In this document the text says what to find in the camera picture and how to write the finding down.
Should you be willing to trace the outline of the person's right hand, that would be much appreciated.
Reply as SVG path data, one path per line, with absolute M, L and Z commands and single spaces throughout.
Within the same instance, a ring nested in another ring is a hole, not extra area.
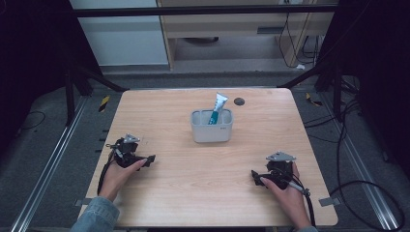
M 281 189 L 274 182 L 266 178 L 261 178 L 260 181 L 274 195 L 281 209 L 288 216 L 297 231 L 311 227 L 304 197 L 300 191 L 290 186 L 286 189 Z

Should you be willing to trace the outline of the white and teal toothpaste tube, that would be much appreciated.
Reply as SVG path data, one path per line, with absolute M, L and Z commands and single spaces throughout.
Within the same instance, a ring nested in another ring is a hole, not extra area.
M 215 125 L 218 122 L 219 115 L 223 110 L 224 105 L 228 101 L 228 97 L 221 94 L 217 93 L 214 109 L 212 111 L 212 114 L 210 116 L 210 119 L 208 121 L 209 125 Z

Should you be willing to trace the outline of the metal floor rail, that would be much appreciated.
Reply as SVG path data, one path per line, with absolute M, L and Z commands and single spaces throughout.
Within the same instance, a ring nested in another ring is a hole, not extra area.
M 320 98 L 329 113 L 335 118 L 333 112 L 332 99 L 328 94 L 320 94 Z M 347 158 L 349 159 L 357 178 L 360 180 L 360 185 L 363 187 L 369 204 L 374 211 L 381 227 L 384 230 L 393 232 L 394 229 L 398 229 L 399 221 L 395 218 L 395 215 L 388 205 L 388 201 L 384 197 L 382 189 L 375 185 L 374 178 L 366 168 L 363 160 L 361 159 L 358 150 L 356 149 L 352 139 L 347 133 L 347 128 L 343 122 L 338 119 L 333 120 L 333 125 L 340 133 L 337 151 L 340 152 L 340 148 L 343 148 Z
M 75 107 L 72 121 L 65 126 L 57 144 L 55 145 L 37 183 L 31 191 L 24 207 L 18 214 L 9 232 L 26 232 L 30 222 L 37 212 L 40 203 L 44 198 L 45 191 L 60 163 L 61 158 L 65 154 L 67 146 L 69 145 L 73 133 L 83 115 L 84 108 L 88 102 L 88 97 L 80 97 L 78 104 Z

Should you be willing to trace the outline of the black stand leg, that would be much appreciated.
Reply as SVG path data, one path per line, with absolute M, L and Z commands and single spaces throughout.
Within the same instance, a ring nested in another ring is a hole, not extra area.
M 338 61 L 320 61 L 309 71 L 304 72 L 295 79 L 281 84 L 278 87 L 291 89 L 312 76 L 317 76 L 317 80 L 314 84 L 316 91 L 324 92 L 330 87 L 333 87 L 333 112 L 341 122 L 341 68 Z
M 64 74 L 67 103 L 67 126 L 73 122 L 75 116 L 73 88 L 76 88 L 81 96 L 90 96 L 93 92 L 93 88 L 88 82 L 89 78 L 96 80 L 103 86 L 115 92 L 122 93 L 127 91 L 127 88 L 121 87 L 107 80 L 101 74 L 90 71 L 84 67 L 71 66 L 70 68 L 67 68 Z

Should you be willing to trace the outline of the black horizontal frame bar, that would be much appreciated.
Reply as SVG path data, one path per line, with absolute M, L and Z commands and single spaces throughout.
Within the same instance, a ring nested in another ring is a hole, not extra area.
M 325 5 L 249 5 L 249 6 L 193 6 L 126 9 L 72 10 L 77 17 L 151 16 L 151 15 L 237 15 L 335 12 L 338 4 Z

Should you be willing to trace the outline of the light wooden desk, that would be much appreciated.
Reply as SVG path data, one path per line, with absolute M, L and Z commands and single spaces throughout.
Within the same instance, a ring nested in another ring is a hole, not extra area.
M 156 0 L 160 7 L 249 6 L 249 5 L 325 5 L 338 0 Z M 273 36 L 285 64 L 299 63 L 297 55 L 306 38 L 324 36 L 334 14 L 195 14 L 163 15 L 164 36 L 169 40 L 237 36 Z

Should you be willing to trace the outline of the grey plastic holder box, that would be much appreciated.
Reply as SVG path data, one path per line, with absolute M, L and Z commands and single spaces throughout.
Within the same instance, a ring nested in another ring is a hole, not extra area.
M 233 114 L 224 109 L 215 125 L 209 125 L 213 110 L 195 110 L 190 116 L 192 138 L 197 143 L 225 142 L 231 138 Z

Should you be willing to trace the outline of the yellow and black tape strip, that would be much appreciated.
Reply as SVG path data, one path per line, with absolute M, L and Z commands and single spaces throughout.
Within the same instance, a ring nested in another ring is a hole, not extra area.
M 105 108 L 106 108 L 106 106 L 109 102 L 109 99 L 110 99 L 110 96 L 104 96 L 102 98 L 102 102 L 101 102 L 101 104 L 99 106 L 99 109 L 98 109 L 99 112 L 104 112 L 104 110 L 105 110 Z
M 315 99 L 310 93 L 306 93 L 306 100 L 315 106 L 323 105 L 322 101 Z

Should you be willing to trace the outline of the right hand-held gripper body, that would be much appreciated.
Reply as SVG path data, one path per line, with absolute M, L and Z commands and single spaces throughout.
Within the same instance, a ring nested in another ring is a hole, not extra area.
M 267 169 L 270 172 L 268 179 L 274 182 L 280 189 L 286 189 L 293 178 L 293 161 L 296 158 L 282 151 L 269 155 L 266 160 Z

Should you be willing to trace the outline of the black curtain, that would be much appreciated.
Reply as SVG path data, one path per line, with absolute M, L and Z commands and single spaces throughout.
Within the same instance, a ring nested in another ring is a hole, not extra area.
M 360 80 L 359 101 L 388 156 L 410 179 L 410 0 L 338 0 L 321 55 Z
M 0 160 L 34 100 L 65 85 L 63 63 L 43 19 L 80 66 L 101 71 L 78 19 L 50 15 L 72 8 L 70 0 L 0 0 Z

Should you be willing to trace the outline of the white cabinet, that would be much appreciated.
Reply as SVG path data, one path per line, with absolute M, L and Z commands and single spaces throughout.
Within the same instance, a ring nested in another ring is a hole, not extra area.
M 151 8 L 156 0 L 70 0 L 75 10 Z M 101 67 L 167 65 L 158 16 L 82 17 L 85 36 Z

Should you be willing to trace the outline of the person's left hand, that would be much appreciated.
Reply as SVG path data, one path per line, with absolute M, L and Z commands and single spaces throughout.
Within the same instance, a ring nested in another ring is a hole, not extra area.
M 113 202 L 118 192 L 130 176 L 140 169 L 146 161 L 146 159 L 138 160 L 126 168 L 121 167 L 116 161 L 111 162 L 104 175 L 102 187 L 98 193 L 98 196 L 104 197 Z

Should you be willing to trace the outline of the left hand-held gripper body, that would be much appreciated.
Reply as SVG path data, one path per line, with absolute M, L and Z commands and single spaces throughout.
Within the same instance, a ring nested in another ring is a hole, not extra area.
M 139 141 L 140 139 L 138 137 L 127 133 L 114 144 L 106 144 L 106 147 L 111 149 L 111 154 L 114 156 L 117 163 L 121 167 L 126 168 L 138 161 L 135 151 Z

